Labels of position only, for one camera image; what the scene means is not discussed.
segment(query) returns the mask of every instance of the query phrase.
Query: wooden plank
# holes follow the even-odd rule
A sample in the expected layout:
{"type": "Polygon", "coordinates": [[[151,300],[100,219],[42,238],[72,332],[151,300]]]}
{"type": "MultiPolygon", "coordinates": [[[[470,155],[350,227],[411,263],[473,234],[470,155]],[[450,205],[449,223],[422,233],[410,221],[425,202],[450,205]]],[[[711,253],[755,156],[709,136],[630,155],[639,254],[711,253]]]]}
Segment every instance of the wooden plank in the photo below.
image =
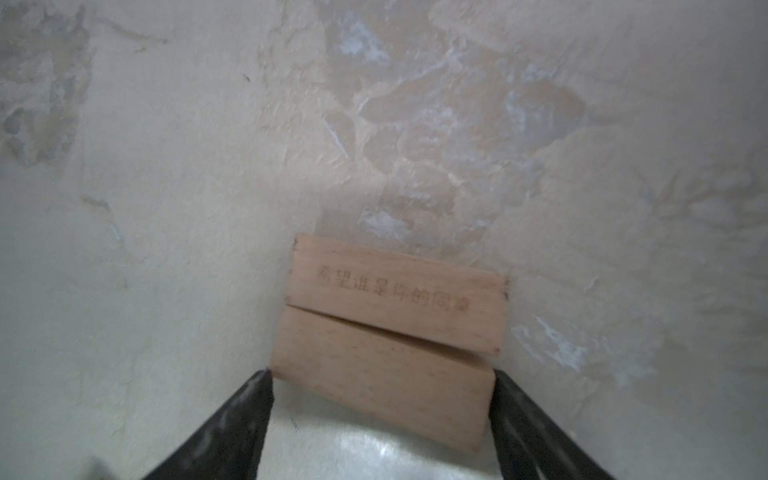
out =
{"type": "Polygon", "coordinates": [[[286,306],[276,378],[456,449],[476,452],[495,384],[461,350],[286,306]]]}
{"type": "Polygon", "coordinates": [[[507,283],[485,270],[300,234],[286,303],[497,355],[507,283]]]}

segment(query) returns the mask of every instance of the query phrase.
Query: white floor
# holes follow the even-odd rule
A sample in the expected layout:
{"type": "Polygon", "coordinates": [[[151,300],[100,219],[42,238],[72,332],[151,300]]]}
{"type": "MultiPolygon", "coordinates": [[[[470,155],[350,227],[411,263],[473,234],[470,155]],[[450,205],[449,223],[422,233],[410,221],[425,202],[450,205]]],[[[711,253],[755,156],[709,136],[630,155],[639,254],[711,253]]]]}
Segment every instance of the white floor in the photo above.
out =
{"type": "MultiPolygon", "coordinates": [[[[762,478],[768,8],[9,2],[0,478],[141,478],[315,232],[509,275],[495,360],[616,478],[762,478]]],[[[260,478],[497,478],[282,383],[260,478]]]]}

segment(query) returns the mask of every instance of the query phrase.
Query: wood grain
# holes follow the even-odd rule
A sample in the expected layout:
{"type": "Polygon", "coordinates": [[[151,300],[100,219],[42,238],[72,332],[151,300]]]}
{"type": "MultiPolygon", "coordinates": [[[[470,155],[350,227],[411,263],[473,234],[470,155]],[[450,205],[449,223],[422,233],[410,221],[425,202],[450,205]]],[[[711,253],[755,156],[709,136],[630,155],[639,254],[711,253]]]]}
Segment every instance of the wood grain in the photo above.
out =
{"type": "Polygon", "coordinates": [[[497,355],[507,283],[493,272],[300,234],[286,303],[497,355]]]}
{"type": "Polygon", "coordinates": [[[495,374],[471,353],[286,306],[276,378],[467,452],[480,446],[495,374]]]}

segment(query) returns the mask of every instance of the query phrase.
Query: wooden block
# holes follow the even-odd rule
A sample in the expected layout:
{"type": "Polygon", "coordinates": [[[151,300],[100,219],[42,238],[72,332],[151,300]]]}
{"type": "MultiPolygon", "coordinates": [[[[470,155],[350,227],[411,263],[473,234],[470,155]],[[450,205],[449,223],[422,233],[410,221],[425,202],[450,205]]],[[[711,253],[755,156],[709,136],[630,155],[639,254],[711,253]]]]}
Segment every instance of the wooden block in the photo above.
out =
{"type": "Polygon", "coordinates": [[[286,303],[497,355],[507,283],[485,270],[299,234],[286,303]]]}
{"type": "Polygon", "coordinates": [[[278,379],[456,449],[480,446],[495,374],[471,353],[286,306],[278,379]]]}

